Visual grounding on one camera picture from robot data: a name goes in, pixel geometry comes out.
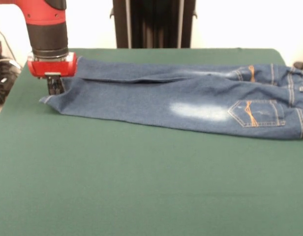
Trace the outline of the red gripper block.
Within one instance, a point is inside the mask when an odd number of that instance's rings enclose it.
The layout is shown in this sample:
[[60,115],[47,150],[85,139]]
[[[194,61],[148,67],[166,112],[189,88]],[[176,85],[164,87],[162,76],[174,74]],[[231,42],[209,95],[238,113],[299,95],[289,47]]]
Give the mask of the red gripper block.
[[77,56],[69,52],[63,58],[40,59],[30,53],[27,59],[30,73],[34,77],[47,78],[48,93],[61,94],[61,80],[52,76],[72,77],[77,71]]

